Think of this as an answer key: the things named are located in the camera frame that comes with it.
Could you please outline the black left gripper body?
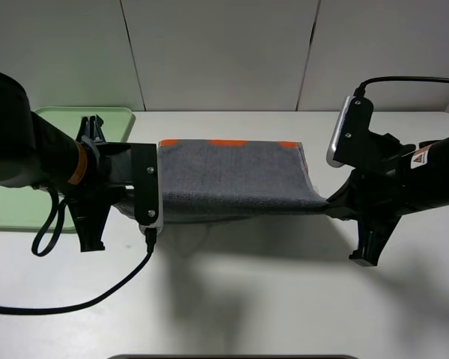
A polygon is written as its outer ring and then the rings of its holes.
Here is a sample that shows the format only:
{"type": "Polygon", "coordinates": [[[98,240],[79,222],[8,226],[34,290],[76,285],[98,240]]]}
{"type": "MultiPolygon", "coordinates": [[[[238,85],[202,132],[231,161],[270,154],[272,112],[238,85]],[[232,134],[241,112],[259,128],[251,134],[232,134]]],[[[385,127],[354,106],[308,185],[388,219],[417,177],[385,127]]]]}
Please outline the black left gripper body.
{"type": "Polygon", "coordinates": [[[107,142],[98,115],[81,120],[76,140],[86,154],[85,174],[67,198],[74,221],[104,221],[132,183],[131,145],[107,142]]]}

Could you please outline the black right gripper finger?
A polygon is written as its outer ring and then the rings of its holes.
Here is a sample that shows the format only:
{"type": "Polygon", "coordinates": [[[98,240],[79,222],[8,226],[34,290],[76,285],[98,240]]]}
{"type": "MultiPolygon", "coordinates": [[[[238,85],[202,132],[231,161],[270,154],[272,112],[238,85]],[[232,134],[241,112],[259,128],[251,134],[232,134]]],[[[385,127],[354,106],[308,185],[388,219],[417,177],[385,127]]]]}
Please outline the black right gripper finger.
{"type": "Polygon", "coordinates": [[[340,188],[330,198],[324,213],[330,218],[342,221],[355,220],[355,201],[352,189],[340,188]]]}
{"type": "Polygon", "coordinates": [[[349,259],[362,267],[377,266],[398,222],[358,221],[358,247],[349,255],[349,259]]]}

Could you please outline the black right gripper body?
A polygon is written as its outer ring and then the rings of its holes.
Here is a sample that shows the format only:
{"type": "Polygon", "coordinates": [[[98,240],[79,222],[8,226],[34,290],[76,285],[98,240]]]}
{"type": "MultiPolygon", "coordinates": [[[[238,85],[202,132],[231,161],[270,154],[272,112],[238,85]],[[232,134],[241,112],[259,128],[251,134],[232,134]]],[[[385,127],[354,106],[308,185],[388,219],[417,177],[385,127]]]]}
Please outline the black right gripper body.
{"type": "Polygon", "coordinates": [[[405,181],[410,156],[416,146],[401,144],[390,134],[370,132],[370,136],[373,145],[372,168],[353,168],[340,187],[353,190],[355,221],[383,222],[418,212],[419,203],[410,197],[411,192],[405,181]]]}

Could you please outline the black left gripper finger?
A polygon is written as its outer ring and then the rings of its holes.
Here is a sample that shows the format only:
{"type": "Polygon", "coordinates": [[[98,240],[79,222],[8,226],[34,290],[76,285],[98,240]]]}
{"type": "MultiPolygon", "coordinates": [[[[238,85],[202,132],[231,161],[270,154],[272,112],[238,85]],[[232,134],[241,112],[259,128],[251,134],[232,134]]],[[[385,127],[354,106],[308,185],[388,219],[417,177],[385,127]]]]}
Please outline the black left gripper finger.
{"type": "Polygon", "coordinates": [[[73,219],[76,233],[79,237],[81,252],[104,251],[102,234],[106,225],[106,218],[78,217],[73,219]]]}

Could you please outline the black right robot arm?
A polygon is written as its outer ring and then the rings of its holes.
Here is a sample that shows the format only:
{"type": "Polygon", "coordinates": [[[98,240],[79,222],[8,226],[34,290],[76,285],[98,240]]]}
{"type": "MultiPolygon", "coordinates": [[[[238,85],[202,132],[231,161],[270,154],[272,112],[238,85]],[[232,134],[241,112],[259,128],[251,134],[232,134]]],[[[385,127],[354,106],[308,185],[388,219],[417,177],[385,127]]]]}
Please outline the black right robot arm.
{"type": "Polygon", "coordinates": [[[377,265],[404,215],[449,206],[449,138],[417,148],[389,134],[342,136],[333,159],[353,169],[326,214],[357,222],[358,247],[349,259],[360,266],[377,265]]]}

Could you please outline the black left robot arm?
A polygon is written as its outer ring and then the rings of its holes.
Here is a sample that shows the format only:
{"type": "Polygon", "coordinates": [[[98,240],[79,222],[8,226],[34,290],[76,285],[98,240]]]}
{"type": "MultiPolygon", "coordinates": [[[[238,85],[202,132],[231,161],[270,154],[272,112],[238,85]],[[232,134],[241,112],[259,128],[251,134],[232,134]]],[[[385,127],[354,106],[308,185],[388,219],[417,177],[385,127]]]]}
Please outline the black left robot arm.
{"type": "Polygon", "coordinates": [[[25,89],[0,73],[0,186],[31,187],[49,194],[48,218],[31,251],[46,256],[61,235],[69,212],[80,250],[102,251],[109,210],[131,183],[129,144],[107,142],[97,116],[85,117],[71,138],[30,109],[25,89]]]}

